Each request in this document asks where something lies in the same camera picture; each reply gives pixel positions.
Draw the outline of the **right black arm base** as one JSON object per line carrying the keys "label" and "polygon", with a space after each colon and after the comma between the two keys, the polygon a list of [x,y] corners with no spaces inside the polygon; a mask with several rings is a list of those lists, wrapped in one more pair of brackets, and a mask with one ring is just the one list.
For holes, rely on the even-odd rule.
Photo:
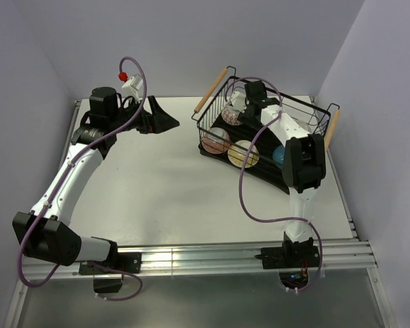
{"label": "right black arm base", "polygon": [[308,269],[318,267],[321,256],[312,237],[303,242],[292,242],[284,236],[281,246],[263,247],[255,258],[262,262],[262,268],[265,270],[292,269],[280,273],[279,279],[285,287],[296,289],[308,285]]}

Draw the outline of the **yellow blue sun bowl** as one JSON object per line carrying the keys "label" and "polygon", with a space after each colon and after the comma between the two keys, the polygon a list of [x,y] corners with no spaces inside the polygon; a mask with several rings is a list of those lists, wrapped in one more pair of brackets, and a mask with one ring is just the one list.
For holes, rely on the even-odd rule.
{"label": "yellow blue sun bowl", "polygon": [[[227,151],[228,159],[231,162],[231,164],[241,168],[250,145],[251,142],[248,140],[239,140],[234,145],[231,145]],[[245,165],[246,168],[253,167],[258,163],[260,159],[258,154],[259,152],[257,148],[254,146],[252,148],[252,151],[249,153],[249,157]]]}

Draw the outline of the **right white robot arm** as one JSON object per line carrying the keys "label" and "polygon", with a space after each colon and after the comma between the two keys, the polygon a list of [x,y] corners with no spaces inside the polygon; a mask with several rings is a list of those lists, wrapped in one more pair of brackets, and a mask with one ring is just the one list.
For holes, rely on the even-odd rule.
{"label": "right white robot arm", "polygon": [[320,134],[313,134],[300,127],[284,111],[283,97],[275,90],[277,98],[269,98],[266,85],[268,81],[251,78],[245,84],[245,103],[247,108],[239,120],[258,132],[246,151],[238,183],[239,200],[243,202],[243,174],[251,158],[251,151],[266,130],[271,131],[284,147],[282,177],[290,192],[291,216],[280,219],[257,219],[260,223],[285,221],[284,238],[293,243],[282,250],[283,261],[292,267],[299,265],[306,256],[305,249],[298,244],[313,237],[312,225],[314,198],[322,180],[326,176],[325,142]]}

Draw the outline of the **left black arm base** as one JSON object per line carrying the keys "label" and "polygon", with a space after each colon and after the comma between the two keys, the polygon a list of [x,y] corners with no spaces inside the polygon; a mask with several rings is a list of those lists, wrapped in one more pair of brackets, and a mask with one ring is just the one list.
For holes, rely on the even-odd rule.
{"label": "left black arm base", "polygon": [[[137,275],[141,270],[141,260],[141,252],[119,253],[115,260],[82,262],[78,273],[80,276],[93,276],[93,290],[97,297],[123,301],[136,297],[144,286],[142,279]],[[125,286],[126,278],[137,281],[137,290],[130,296],[115,298],[114,295]]]}

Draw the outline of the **white blue-striped bowl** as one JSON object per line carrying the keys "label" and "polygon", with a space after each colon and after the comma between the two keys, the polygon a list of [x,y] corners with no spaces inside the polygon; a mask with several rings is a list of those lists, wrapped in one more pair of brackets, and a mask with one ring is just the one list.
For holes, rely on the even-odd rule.
{"label": "white blue-striped bowl", "polygon": [[300,126],[301,128],[305,129],[305,130],[308,131],[309,133],[312,132],[310,126],[309,126],[307,123],[305,123],[305,122],[299,120],[299,121],[298,121],[298,124],[299,124],[299,126]]}

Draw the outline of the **plain blue bowl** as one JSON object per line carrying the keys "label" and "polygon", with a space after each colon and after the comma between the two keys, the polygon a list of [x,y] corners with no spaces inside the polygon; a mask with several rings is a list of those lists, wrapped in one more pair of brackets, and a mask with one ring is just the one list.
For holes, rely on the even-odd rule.
{"label": "plain blue bowl", "polygon": [[279,145],[273,151],[273,161],[279,169],[283,169],[284,157],[285,157],[285,147],[283,145]]}

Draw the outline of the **blue triangle pattern bowl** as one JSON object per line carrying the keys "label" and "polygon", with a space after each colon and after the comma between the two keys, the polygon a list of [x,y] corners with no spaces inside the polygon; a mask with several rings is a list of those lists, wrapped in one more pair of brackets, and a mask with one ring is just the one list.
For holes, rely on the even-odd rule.
{"label": "blue triangle pattern bowl", "polygon": [[221,112],[221,117],[226,124],[230,126],[240,126],[243,123],[238,119],[239,111],[235,110],[232,106],[225,106]]}

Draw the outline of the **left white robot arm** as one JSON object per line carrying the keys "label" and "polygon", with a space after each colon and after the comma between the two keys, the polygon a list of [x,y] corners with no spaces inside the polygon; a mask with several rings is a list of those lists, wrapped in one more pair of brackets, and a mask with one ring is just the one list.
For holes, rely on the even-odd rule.
{"label": "left white robot arm", "polygon": [[20,243],[18,261],[35,258],[62,266],[94,261],[104,273],[120,263],[118,245],[105,238],[79,236],[70,228],[74,208],[92,174],[106,159],[121,132],[159,134],[176,128],[179,121],[166,113],[154,96],[121,100],[112,87],[97,87],[90,108],[74,132],[66,160],[53,182],[28,213],[12,221]]}

